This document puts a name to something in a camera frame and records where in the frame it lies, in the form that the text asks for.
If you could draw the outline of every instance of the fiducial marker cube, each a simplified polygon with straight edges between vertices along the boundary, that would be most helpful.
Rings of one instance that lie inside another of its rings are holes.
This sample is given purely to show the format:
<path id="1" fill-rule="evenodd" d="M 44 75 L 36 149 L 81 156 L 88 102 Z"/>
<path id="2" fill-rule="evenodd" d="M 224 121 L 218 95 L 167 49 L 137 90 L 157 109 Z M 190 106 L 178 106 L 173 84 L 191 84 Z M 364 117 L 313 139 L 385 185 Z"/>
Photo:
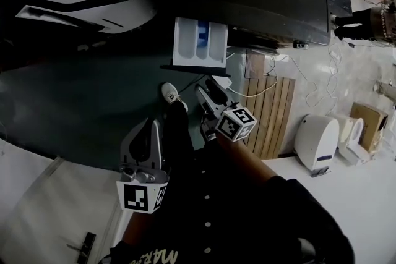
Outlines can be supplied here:
<path id="1" fill-rule="evenodd" d="M 153 213 L 160 207 L 167 185 L 168 183 L 141 184 L 137 180 L 117 182 L 121 209 L 138 213 Z"/>
<path id="2" fill-rule="evenodd" d="M 235 142 L 247 137 L 256 123 L 257 120 L 247 108 L 226 110 L 216 125 L 216 131 Z"/>

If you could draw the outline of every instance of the white wall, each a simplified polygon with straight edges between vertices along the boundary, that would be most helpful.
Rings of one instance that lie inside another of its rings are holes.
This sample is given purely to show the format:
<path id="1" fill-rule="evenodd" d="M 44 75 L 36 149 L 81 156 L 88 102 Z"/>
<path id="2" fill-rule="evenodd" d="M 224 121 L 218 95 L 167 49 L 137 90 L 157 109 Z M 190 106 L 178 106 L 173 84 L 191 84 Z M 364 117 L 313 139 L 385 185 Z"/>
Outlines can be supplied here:
<path id="1" fill-rule="evenodd" d="M 75 263 L 87 232 L 96 234 L 88 264 L 109 254 L 121 214 L 117 172 L 57 158 L 52 172 L 18 202 L 0 234 L 0 258 L 7 264 Z"/>
<path id="2" fill-rule="evenodd" d="M 286 179 L 295 178 L 335 218 L 355 251 L 357 264 L 396 263 L 396 162 L 349 166 L 335 158 L 332 172 L 311 178 L 295 158 L 265 161 Z"/>
<path id="3" fill-rule="evenodd" d="M 0 228 L 26 190 L 52 161 L 0 140 Z"/>

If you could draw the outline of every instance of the black leg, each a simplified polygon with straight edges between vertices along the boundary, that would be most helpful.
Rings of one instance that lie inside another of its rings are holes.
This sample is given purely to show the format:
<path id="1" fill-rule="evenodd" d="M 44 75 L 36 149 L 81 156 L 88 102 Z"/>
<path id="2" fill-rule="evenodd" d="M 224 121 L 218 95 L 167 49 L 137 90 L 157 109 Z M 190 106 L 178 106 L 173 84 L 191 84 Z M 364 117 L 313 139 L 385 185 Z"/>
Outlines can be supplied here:
<path id="1" fill-rule="evenodd" d="M 349 24 L 370 24 L 370 9 L 355 11 L 352 17 L 337 17 L 335 24 L 339 27 Z"/>
<path id="2" fill-rule="evenodd" d="M 175 101 L 166 114 L 162 145 L 166 165 L 172 169 L 183 167 L 193 160 L 194 147 L 188 132 L 188 116 L 180 101 Z"/>
<path id="3" fill-rule="evenodd" d="M 343 38 L 352 40 L 372 40 L 374 38 L 371 24 L 359 25 L 357 27 L 339 27 L 334 30 L 334 34 L 340 40 Z"/>

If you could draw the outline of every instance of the white tissue dispenser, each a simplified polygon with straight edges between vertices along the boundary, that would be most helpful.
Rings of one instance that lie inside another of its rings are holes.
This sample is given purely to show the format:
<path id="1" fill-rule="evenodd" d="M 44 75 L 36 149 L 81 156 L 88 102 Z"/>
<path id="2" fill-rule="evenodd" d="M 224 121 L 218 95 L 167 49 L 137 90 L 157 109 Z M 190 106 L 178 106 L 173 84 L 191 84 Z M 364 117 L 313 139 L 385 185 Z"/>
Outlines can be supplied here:
<path id="1" fill-rule="evenodd" d="M 337 149 L 338 121 L 327 116 L 308 114 L 301 121 L 295 138 L 295 150 L 311 176 L 325 174 Z"/>

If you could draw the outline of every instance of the forearm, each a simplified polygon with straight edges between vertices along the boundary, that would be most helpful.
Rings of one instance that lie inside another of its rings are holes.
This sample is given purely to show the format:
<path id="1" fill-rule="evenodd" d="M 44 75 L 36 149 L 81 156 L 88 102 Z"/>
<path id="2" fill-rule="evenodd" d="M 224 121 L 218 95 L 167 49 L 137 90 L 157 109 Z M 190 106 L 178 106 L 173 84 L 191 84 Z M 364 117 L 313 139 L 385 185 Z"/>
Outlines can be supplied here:
<path id="1" fill-rule="evenodd" d="M 153 221 L 154 215 L 134 212 L 124 232 L 123 241 L 129 245 L 139 245 Z"/>
<path id="2" fill-rule="evenodd" d="M 230 159 L 256 184 L 262 184 L 277 174 L 265 165 L 242 141 L 231 142 L 222 135 L 217 135 L 221 147 Z"/>

